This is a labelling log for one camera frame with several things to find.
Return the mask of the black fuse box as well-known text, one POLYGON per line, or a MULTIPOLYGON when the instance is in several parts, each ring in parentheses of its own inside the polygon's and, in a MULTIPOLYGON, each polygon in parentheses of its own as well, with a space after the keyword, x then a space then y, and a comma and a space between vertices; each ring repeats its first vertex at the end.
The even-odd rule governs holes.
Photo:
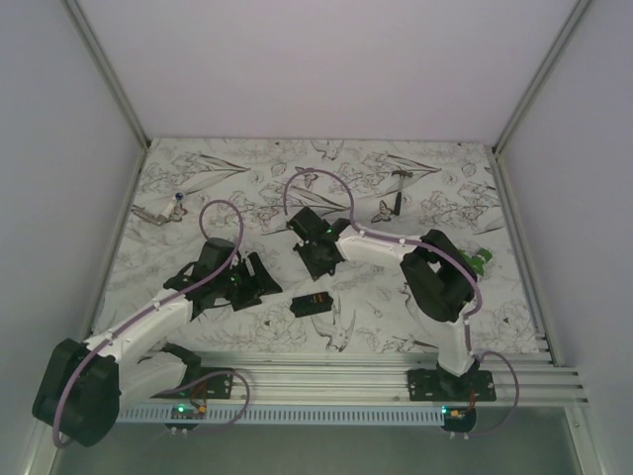
POLYGON ((318 292, 292 299, 290 311, 296 318, 309 317, 329 312, 333 299, 327 292, 318 292))

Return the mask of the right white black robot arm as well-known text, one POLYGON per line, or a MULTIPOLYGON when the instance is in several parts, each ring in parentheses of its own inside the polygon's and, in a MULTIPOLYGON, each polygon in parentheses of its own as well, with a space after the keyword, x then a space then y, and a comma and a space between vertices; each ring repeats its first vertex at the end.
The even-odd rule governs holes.
POLYGON ((342 262, 360 262, 399 270, 420 317, 438 348, 438 387, 447 399, 463 399, 474 387, 469 371, 475 357, 463 312, 482 302, 476 271, 438 230, 422 237, 379 233, 347 219, 328 223, 305 207, 287 221, 298 242, 294 251, 314 280, 332 276, 342 262))

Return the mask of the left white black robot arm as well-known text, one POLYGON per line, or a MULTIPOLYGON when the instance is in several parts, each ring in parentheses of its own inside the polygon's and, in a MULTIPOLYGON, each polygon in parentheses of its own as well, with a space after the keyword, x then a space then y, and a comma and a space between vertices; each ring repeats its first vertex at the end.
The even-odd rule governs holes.
POLYGON ((32 414, 51 427, 57 447, 71 441, 90 447, 137 403, 188 398, 210 379, 229 380, 232 370, 204 366, 198 354, 167 337, 206 311, 241 311, 281 291, 257 253, 242 256, 234 243, 212 238, 136 314, 83 341, 60 342, 32 414))

